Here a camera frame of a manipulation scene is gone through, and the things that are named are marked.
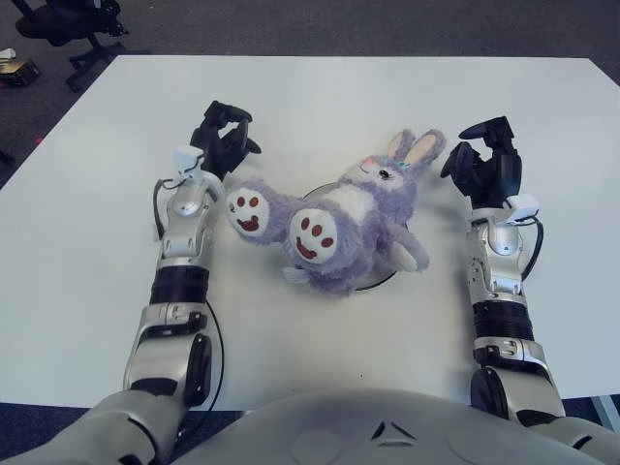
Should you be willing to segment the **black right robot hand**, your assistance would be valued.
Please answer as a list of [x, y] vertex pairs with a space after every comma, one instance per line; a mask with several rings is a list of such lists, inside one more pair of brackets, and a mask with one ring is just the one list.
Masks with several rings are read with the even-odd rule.
[[[508, 197], [519, 194], [522, 160], [512, 145], [514, 134], [506, 116], [477, 123], [459, 135], [461, 142], [449, 153], [440, 176], [450, 177], [474, 209], [501, 208]], [[484, 161], [469, 140], [483, 139], [491, 149]]]

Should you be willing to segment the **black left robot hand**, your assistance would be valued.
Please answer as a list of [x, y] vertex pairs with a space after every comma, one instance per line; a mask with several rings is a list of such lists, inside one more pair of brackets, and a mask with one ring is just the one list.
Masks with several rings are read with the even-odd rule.
[[223, 181], [248, 154], [260, 154], [261, 148], [248, 138], [248, 126], [252, 121], [252, 115], [246, 110], [213, 101], [190, 139], [190, 145], [204, 153], [201, 170]]

